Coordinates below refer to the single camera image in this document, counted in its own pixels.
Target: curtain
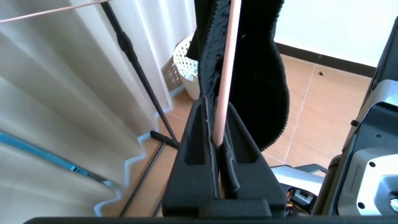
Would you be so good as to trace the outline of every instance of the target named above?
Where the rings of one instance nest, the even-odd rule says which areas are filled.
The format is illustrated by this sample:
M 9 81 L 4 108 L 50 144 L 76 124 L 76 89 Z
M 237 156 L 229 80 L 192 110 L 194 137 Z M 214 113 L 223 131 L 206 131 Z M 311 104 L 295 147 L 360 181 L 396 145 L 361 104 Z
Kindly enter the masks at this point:
M 90 1 L 3 0 L 0 19 L 86 2 Z M 171 110 L 169 91 L 181 85 L 177 74 L 170 72 L 172 53 L 195 29 L 193 2 L 114 0 L 111 6 L 131 38 L 161 107 Z M 12 195 L 29 196 L 7 200 L 1 197 L 0 211 L 10 213 L 8 218 L 16 218 L 13 214 L 17 214 L 18 206 L 40 203 L 47 204 L 48 211 L 38 206 L 29 213 L 31 217 L 92 215 L 93 204 L 111 200 L 116 189 L 128 184 L 125 177 L 129 177 L 131 161 L 144 157 L 138 137 L 157 129 L 155 109 L 119 49 L 101 6 L 0 24 L 0 49 L 0 133 L 112 183 L 104 185 L 98 179 L 3 144 L 0 188 Z M 42 169 L 19 167 L 26 160 L 40 164 Z M 29 181 L 10 180 L 21 173 Z M 43 181 L 34 182 L 37 187 L 32 189 L 20 187 L 30 185 L 33 177 Z M 76 191 L 76 200 L 71 195 L 68 201 L 72 190 L 50 185 L 52 182 L 68 183 L 65 188 L 76 185 L 71 188 Z M 40 198 L 48 203 L 39 202 Z

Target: pink cable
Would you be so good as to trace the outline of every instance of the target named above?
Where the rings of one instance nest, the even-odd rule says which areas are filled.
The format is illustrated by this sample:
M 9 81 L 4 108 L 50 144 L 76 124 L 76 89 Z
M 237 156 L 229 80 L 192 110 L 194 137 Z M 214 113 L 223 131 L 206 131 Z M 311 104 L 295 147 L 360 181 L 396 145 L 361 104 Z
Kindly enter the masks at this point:
M 80 7 L 90 6 L 90 5 L 99 4 L 99 3 L 107 2 L 107 1 L 112 1 L 112 0 L 99 0 L 99 1 L 95 1 L 95 2 L 80 4 L 80 5 L 77 5 L 77 6 L 68 6 L 68 7 L 62 7 L 62 8 L 59 8 L 59 9 L 51 9 L 51 10 L 48 10 L 48 11 L 36 12 L 36 13 L 24 15 L 24 16 L 17 16 L 17 17 L 10 18 L 10 19 L 0 20 L 0 24 L 1 23 L 5 23 L 5 22 L 18 21 L 20 19 L 27 19 L 27 18 L 30 18 L 30 17 L 42 16 L 42 15 L 46 15 L 46 14 L 50 14 L 50 13 L 54 13 L 54 12 L 61 12 L 61 11 L 66 11 L 66 10 L 71 10 L 71 9 L 77 9 L 77 8 L 80 8 Z
M 213 141 L 216 147 L 220 147 L 224 139 L 226 112 L 228 109 L 229 90 L 231 89 L 240 13 L 241 0 L 232 0 L 231 10 L 229 12 L 228 31 L 226 35 L 223 71 L 221 72 L 220 91 L 218 92 L 216 118 L 213 131 Z

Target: tile floor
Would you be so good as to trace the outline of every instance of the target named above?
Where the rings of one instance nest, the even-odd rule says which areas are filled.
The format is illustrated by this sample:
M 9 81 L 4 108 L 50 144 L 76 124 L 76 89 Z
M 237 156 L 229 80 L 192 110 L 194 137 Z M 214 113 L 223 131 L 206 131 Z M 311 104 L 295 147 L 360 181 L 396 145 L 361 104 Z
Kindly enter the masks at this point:
M 343 72 L 283 55 L 290 90 L 290 114 L 287 127 L 278 141 L 263 155 L 270 166 L 299 166 L 317 163 L 327 167 L 338 155 L 349 131 L 349 124 L 358 114 L 370 78 Z M 174 98 L 169 119 L 181 139 L 193 100 L 183 91 Z M 160 132 L 167 131 L 159 120 Z M 131 186 L 122 199 L 106 205 L 104 216 L 117 216 L 160 143 L 148 139 L 144 143 L 147 159 L 131 166 Z M 126 217 L 151 216 L 160 201 L 177 151 L 166 146 L 133 203 Z

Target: screw hole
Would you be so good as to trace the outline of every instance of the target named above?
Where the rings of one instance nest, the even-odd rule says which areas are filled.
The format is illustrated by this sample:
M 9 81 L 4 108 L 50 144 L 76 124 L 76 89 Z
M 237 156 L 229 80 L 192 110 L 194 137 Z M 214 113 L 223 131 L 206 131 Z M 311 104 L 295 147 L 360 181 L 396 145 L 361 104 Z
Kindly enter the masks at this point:
M 365 205 L 364 205 L 362 202 L 358 202 L 358 207 L 359 207 L 360 209 L 364 209 L 364 208 L 365 208 Z

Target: white basket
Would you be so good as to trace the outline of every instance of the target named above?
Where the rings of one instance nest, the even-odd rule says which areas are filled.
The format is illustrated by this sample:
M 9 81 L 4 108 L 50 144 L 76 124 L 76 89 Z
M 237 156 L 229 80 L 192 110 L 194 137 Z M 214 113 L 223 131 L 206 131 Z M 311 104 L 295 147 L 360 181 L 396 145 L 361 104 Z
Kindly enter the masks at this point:
M 189 45 L 191 44 L 193 34 L 185 38 L 174 49 L 173 61 L 177 67 L 178 74 L 180 75 L 182 84 L 187 90 L 189 96 L 197 100 L 199 99 L 200 89 L 198 80 L 198 62 L 187 58 L 185 55 L 188 52 Z

